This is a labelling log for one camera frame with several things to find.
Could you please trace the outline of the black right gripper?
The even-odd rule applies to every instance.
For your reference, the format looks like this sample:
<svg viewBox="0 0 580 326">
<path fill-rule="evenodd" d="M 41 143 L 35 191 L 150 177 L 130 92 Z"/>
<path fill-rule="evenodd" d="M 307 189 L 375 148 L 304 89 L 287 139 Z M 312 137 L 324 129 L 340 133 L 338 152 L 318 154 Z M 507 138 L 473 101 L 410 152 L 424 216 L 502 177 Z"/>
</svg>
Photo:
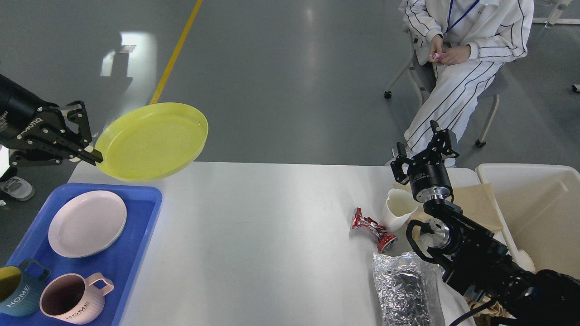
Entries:
<svg viewBox="0 0 580 326">
<path fill-rule="evenodd" d="M 420 203 L 432 197 L 445 199 L 453 196 L 445 163 L 459 157 L 454 149 L 458 144 L 454 132 L 442 129 L 435 120 L 430 121 L 430 130 L 433 136 L 425 150 L 419 153 L 420 162 L 412 161 L 412 152 L 402 142 L 397 142 L 390 159 L 394 180 L 403 185 L 410 182 L 412 196 Z"/>
</svg>

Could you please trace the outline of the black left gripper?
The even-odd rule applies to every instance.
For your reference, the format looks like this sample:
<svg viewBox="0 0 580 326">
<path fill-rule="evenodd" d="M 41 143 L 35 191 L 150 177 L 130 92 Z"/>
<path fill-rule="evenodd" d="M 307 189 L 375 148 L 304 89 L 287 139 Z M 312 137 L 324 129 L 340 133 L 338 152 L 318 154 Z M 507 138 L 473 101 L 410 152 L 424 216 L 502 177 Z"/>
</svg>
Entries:
<svg viewBox="0 0 580 326">
<path fill-rule="evenodd" d="M 68 158 L 90 164 L 103 162 L 103 155 L 92 146 L 83 101 L 60 107 L 1 74 L 0 113 L 1 144 L 9 148 L 9 163 L 13 167 L 58 165 Z M 15 150 L 17 136 L 33 121 L 35 126 L 27 132 L 27 145 L 32 150 Z"/>
</svg>

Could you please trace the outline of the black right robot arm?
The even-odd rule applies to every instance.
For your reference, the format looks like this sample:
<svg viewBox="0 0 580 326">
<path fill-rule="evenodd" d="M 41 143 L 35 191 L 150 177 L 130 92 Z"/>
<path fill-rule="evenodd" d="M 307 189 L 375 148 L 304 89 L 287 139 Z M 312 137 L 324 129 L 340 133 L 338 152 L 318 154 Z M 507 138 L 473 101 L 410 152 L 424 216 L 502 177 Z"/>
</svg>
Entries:
<svg viewBox="0 0 580 326">
<path fill-rule="evenodd" d="M 444 269 L 443 282 L 473 301 L 489 302 L 464 314 L 452 324 L 499 303 L 510 317 L 492 317 L 492 326 L 577 326 L 579 280 L 554 270 L 524 270 L 494 233 L 465 217 L 462 208 L 448 201 L 452 186 L 444 161 L 458 157 L 455 134 L 431 120 L 433 132 L 425 150 L 408 157 L 397 143 L 390 163 L 394 179 L 410 184 L 415 201 L 430 218 L 408 221 L 406 237 L 424 261 Z"/>
</svg>

